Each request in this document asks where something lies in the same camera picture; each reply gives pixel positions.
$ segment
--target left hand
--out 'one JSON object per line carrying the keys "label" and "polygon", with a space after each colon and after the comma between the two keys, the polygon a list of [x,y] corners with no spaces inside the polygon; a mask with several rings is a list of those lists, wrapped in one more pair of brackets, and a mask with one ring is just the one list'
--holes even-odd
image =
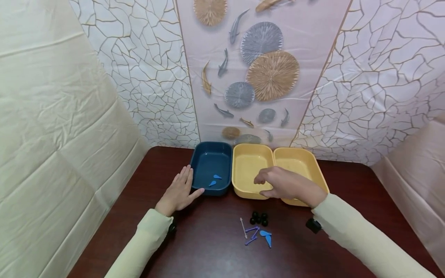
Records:
{"label": "left hand", "polygon": [[183,210],[190,205],[194,199],[204,193],[204,189],[200,188],[190,194],[192,181],[193,169],[190,165],[184,166],[182,171],[174,177],[170,187],[167,188],[154,209],[160,214],[170,217],[176,210]]}

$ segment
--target wrist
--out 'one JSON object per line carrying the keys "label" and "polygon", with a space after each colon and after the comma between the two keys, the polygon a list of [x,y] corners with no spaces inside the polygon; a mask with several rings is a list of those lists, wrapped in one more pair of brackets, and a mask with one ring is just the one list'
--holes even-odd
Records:
{"label": "wrist", "polygon": [[319,186],[311,186],[308,188],[303,201],[306,205],[310,206],[311,208],[316,208],[321,202],[323,202],[328,194],[323,191]]}
{"label": "wrist", "polygon": [[168,204],[168,202],[165,202],[163,200],[159,200],[154,209],[166,217],[170,217],[175,211],[172,205]]}

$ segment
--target sleeve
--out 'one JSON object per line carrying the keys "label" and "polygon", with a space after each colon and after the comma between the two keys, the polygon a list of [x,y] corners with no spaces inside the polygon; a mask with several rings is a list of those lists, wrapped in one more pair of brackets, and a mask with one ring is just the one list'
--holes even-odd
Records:
{"label": "sleeve", "polygon": [[312,212],[329,238],[378,278],[435,277],[338,196],[329,194]]}
{"label": "sleeve", "polygon": [[150,209],[105,278],[139,278],[151,255],[164,241],[172,217]]}

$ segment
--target black wristband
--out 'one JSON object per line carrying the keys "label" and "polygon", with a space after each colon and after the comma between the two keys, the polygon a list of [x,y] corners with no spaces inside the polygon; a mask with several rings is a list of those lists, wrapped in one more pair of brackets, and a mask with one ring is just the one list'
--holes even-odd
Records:
{"label": "black wristband", "polygon": [[306,227],[309,228],[309,230],[311,230],[314,234],[320,232],[322,228],[320,223],[313,218],[306,222]]}

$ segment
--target dark wooden table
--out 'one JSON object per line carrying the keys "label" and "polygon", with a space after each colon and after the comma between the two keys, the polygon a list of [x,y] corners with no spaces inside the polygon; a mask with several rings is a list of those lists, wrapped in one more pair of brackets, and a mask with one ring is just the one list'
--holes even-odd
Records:
{"label": "dark wooden table", "polygon": [[[148,209],[153,208],[173,177],[190,162],[193,150],[152,148],[72,269],[70,278],[102,278]],[[332,193],[357,208],[372,224],[437,277],[444,277],[379,180],[367,166],[319,161]],[[259,238],[245,246],[239,218],[246,229],[253,210],[269,214],[272,249]],[[175,215],[177,233],[150,259],[141,277],[374,277],[347,250],[324,232],[305,227],[308,208],[280,200],[201,197]]]}

